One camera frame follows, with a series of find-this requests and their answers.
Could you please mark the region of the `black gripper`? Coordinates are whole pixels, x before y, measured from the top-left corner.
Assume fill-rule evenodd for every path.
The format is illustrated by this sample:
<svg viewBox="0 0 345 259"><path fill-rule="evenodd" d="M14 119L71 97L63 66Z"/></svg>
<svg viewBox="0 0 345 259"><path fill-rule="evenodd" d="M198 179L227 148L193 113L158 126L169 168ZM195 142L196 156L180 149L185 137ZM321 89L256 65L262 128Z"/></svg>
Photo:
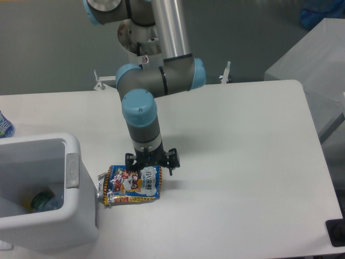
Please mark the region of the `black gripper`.
<svg viewBox="0 0 345 259"><path fill-rule="evenodd" d="M148 151L144 148L142 151L135 150L132 153L125 154L125 167L128 172L139 172L148 166L161 166L169 170L169 175L173 175L173 170L180 167L180 158L176 148L172 148L167 152L164 151L163 145L159 145L157 149Z"/></svg>

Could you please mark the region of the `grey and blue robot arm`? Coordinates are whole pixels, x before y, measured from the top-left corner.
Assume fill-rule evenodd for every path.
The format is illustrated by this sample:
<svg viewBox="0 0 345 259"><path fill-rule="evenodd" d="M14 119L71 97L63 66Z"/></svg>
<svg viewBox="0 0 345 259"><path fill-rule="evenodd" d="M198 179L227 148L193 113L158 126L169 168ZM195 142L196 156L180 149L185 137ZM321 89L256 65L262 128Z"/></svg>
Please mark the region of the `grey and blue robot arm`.
<svg viewBox="0 0 345 259"><path fill-rule="evenodd" d="M134 64L121 66L117 89L134 153L125 155L126 170L148 166L173 170L180 166L176 149L165 151L156 98L202 87L203 62L189 45L181 1L84 1L94 24L119 22L118 40L137 55Z"/></svg>

